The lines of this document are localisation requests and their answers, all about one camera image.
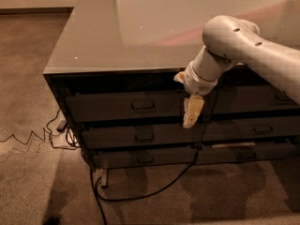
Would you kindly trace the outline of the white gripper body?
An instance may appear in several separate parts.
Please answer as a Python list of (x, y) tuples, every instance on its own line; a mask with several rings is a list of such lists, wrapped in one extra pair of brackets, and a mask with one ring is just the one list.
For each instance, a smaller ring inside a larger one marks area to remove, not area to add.
[(205, 96), (209, 94), (213, 88), (218, 84), (218, 81), (209, 82), (199, 76), (193, 68), (193, 62), (190, 62), (184, 71), (185, 90), (196, 96)]

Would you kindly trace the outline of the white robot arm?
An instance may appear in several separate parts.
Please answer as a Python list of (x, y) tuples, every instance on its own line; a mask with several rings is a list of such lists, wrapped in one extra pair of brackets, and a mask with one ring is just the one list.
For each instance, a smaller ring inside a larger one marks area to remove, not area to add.
[(186, 69), (174, 79), (184, 85), (183, 127), (192, 128), (203, 110), (203, 97), (219, 77), (245, 64), (262, 78), (300, 103), (300, 51), (260, 37), (259, 27), (231, 16), (216, 16), (202, 31), (203, 47)]

